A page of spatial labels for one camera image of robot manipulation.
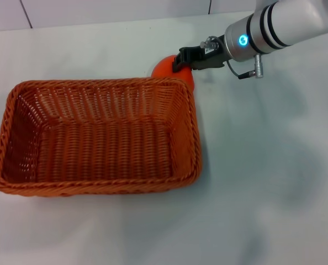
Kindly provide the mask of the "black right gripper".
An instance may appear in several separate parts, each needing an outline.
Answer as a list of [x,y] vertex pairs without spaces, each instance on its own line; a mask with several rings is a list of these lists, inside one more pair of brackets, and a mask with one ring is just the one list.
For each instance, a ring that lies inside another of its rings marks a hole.
[[[174,56],[172,62],[172,72],[178,73],[184,69],[188,70],[205,70],[209,68],[222,68],[225,63],[231,60],[230,55],[225,49],[225,45],[222,41],[215,41],[218,48],[209,53],[203,52],[200,46],[182,47],[179,49],[179,54]],[[184,56],[201,56],[201,59],[195,59],[189,63]]]

